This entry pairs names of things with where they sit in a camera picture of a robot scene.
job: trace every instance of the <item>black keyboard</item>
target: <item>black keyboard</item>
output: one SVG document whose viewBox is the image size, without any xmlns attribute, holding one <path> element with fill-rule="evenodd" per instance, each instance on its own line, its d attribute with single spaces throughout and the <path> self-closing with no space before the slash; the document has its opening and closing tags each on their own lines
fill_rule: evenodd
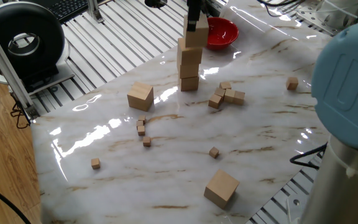
<svg viewBox="0 0 358 224">
<path fill-rule="evenodd" d="M 47 9 L 56 16 L 60 23 L 64 23 L 85 11 L 87 8 L 88 3 L 86 0 L 62 0 Z"/>
</svg>

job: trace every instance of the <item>white marble surface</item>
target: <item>white marble surface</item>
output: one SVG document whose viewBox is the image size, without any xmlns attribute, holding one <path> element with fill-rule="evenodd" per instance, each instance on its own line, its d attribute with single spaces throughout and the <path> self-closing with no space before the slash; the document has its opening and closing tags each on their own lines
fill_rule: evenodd
<svg viewBox="0 0 358 224">
<path fill-rule="evenodd" d="M 204 50 L 200 87 L 177 91 L 176 48 L 32 125 L 44 210 L 62 223 L 245 223 L 300 169 L 292 156 L 326 142 L 314 112 L 311 71 L 328 36 L 256 1 L 223 12 L 240 28 L 228 49 Z M 295 92 L 287 77 L 298 77 Z M 135 82 L 154 86 L 155 106 L 127 104 Z M 219 82 L 246 93 L 244 106 L 207 106 Z M 146 114 L 144 148 L 135 122 Z M 221 155 L 213 159 L 209 150 Z M 98 157 L 101 168 L 93 170 Z M 240 181 L 225 210 L 203 197 L 222 169 Z"/>
</svg>

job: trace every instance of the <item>wooden block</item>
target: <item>wooden block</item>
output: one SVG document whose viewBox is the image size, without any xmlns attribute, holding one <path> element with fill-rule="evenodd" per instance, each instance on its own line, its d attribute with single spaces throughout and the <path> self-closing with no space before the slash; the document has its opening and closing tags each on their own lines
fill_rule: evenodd
<svg viewBox="0 0 358 224">
<path fill-rule="evenodd" d="M 99 169 L 100 168 L 100 160 L 99 158 L 95 158 L 91 160 L 92 169 Z"/>
<path fill-rule="evenodd" d="M 150 147 L 152 145 L 152 139 L 150 137 L 143 137 L 143 146 Z"/>
<path fill-rule="evenodd" d="M 154 103 L 153 87 L 148 84 L 135 82 L 127 97 L 131 108 L 148 111 Z"/>
<path fill-rule="evenodd" d="M 139 126 L 143 126 L 143 121 L 136 121 L 136 126 L 139 127 Z"/>
<path fill-rule="evenodd" d="M 180 78 L 179 79 L 179 89 L 180 91 L 193 91 L 198 90 L 198 82 L 200 78 Z"/>
<path fill-rule="evenodd" d="M 144 126 L 137 127 L 137 134 L 139 136 L 144 136 L 146 134 L 146 129 L 144 128 Z"/>
<path fill-rule="evenodd" d="M 238 180 L 219 169 L 205 187 L 204 197 L 224 209 L 239 184 Z"/>
<path fill-rule="evenodd" d="M 215 109 L 219 109 L 219 106 L 221 105 L 221 103 L 222 103 L 222 97 L 213 94 L 208 101 L 208 106 L 215 108 Z"/>
<path fill-rule="evenodd" d="M 243 93 L 241 91 L 236 91 L 234 94 L 233 103 L 236 105 L 243 105 L 245 96 L 246 96 L 246 93 Z"/>
<path fill-rule="evenodd" d="M 177 61 L 177 67 L 179 78 L 192 78 L 198 76 L 199 64 L 181 65 L 179 64 L 179 61 Z"/>
<path fill-rule="evenodd" d="M 298 78 L 297 77 L 289 77 L 287 79 L 287 90 L 296 90 L 298 87 Z"/>
<path fill-rule="evenodd" d="M 222 88 L 216 88 L 215 90 L 215 95 L 224 97 L 224 93 L 226 92 L 226 90 L 222 89 Z"/>
<path fill-rule="evenodd" d="M 227 89 L 231 90 L 231 85 L 229 82 L 221 82 L 219 84 L 219 88 L 224 89 L 224 90 L 227 90 Z"/>
<path fill-rule="evenodd" d="M 223 101 L 228 102 L 228 103 L 233 103 L 235 94 L 236 94 L 236 91 L 227 89 L 226 92 L 224 93 Z"/>
<path fill-rule="evenodd" d="M 211 150 L 209 150 L 209 155 L 212 156 L 212 158 L 216 159 L 219 155 L 219 150 L 213 147 Z"/>
<path fill-rule="evenodd" d="M 178 39 L 177 63 L 179 65 L 198 65 L 201 63 L 203 56 L 202 48 L 185 47 L 185 40 Z"/>
<path fill-rule="evenodd" d="M 143 124 L 146 123 L 146 115 L 140 115 L 138 121 L 142 121 Z"/>
<path fill-rule="evenodd" d="M 185 38 L 186 47 L 206 47 L 208 43 L 208 19 L 205 14 L 201 13 L 200 18 L 196 24 L 194 32 L 187 31 L 187 18 L 185 15 L 183 36 Z"/>
</svg>

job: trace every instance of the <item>block tower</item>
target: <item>block tower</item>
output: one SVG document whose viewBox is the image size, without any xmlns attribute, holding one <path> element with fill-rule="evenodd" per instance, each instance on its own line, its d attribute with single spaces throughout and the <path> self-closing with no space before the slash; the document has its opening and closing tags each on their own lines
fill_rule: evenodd
<svg viewBox="0 0 358 224">
<path fill-rule="evenodd" d="M 200 14 L 195 32 L 187 31 L 187 16 L 183 26 L 184 38 L 178 39 L 178 85 L 180 91 L 198 89 L 198 69 L 203 55 L 203 47 L 208 41 L 208 20 L 205 14 Z"/>
</svg>

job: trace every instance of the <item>red bowl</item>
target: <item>red bowl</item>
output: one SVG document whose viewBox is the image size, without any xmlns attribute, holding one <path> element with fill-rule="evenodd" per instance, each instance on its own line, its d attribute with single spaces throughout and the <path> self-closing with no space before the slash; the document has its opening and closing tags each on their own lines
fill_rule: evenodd
<svg viewBox="0 0 358 224">
<path fill-rule="evenodd" d="M 208 18 L 208 45 L 210 50 L 222 50 L 231 45 L 239 36 L 239 29 L 234 23 L 220 17 Z"/>
</svg>

